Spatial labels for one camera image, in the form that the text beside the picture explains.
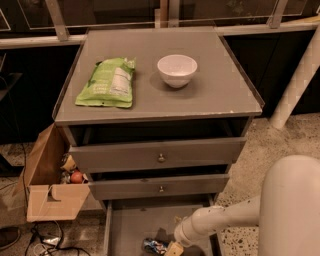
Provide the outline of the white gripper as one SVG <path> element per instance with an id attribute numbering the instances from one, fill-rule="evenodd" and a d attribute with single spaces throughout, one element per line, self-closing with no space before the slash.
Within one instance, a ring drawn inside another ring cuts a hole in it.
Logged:
<path id="1" fill-rule="evenodd" d="M 181 256 L 184 247 L 195 245 L 205 239 L 206 234 L 202 234 L 195 225 L 193 216 L 184 217 L 175 227 L 174 238 L 176 242 L 170 242 L 164 256 Z"/>

